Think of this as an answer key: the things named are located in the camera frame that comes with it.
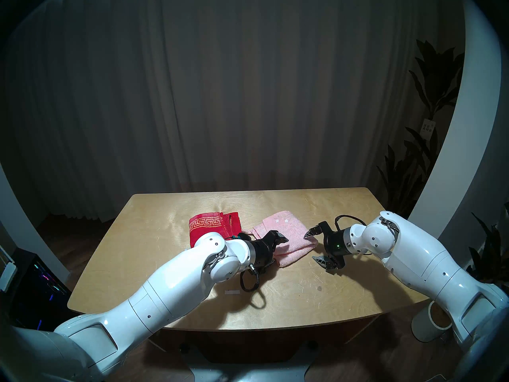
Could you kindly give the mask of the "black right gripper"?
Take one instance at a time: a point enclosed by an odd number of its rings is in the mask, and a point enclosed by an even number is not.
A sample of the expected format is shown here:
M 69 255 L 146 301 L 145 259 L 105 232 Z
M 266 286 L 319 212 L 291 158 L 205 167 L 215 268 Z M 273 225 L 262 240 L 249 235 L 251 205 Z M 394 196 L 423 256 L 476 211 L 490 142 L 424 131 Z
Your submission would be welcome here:
M 345 256 L 351 253 L 351 227 L 344 230 L 333 231 L 327 222 L 320 222 L 316 226 L 310 228 L 304 235 L 303 239 L 324 235 L 325 255 L 312 256 L 313 260 L 326 271 L 334 271 L 338 268 L 345 267 Z

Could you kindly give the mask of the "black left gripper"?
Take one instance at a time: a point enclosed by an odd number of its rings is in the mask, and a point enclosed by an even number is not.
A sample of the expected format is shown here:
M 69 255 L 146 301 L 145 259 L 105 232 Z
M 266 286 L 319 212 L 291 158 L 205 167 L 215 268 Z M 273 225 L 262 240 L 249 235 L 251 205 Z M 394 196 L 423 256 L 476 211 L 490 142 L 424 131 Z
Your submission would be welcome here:
M 264 271 L 268 266 L 275 263 L 274 252 L 277 246 L 288 242 L 289 239 L 277 230 L 268 231 L 262 239 L 250 240 L 248 244 L 254 250 L 251 262 L 254 270 Z

